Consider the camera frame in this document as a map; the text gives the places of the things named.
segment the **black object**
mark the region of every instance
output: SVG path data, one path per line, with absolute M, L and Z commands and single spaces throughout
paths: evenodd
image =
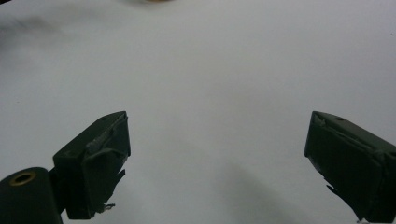
M 130 155 L 126 112 L 100 118 L 54 155 L 50 172 L 34 167 L 0 182 L 0 223 L 59 224 L 64 209 L 71 219 L 104 212 Z
M 305 156 L 359 220 L 396 215 L 396 147 L 346 119 L 314 111 Z

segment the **metal ring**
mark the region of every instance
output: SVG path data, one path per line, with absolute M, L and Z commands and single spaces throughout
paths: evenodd
M 18 175 L 15 175 L 9 181 L 9 185 L 14 186 L 14 187 L 25 185 L 25 184 L 29 183 L 30 181 L 32 181 L 33 179 L 35 179 L 35 176 L 36 176 L 36 174 L 34 171 L 20 173 Z

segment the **white table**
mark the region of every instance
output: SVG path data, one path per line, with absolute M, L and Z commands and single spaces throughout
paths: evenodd
M 126 110 L 133 155 L 89 221 L 355 223 L 304 157 L 312 110 L 396 144 L 396 2 L 0 6 L 0 178 Z

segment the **white surface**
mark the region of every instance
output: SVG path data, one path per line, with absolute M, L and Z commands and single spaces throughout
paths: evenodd
M 304 157 L 312 110 L 396 144 L 395 1 L 14 0 L 0 6 L 0 177 L 97 118 L 133 155 L 89 221 L 355 223 Z

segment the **brass screw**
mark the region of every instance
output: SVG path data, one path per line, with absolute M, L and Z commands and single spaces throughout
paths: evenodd
M 33 179 L 35 179 L 35 172 L 33 172 L 33 171 L 23 172 L 18 175 L 15 175 L 9 181 L 9 185 L 17 187 L 17 186 L 25 185 L 25 184 L 29 183 L 30 181 L 32 181 Z

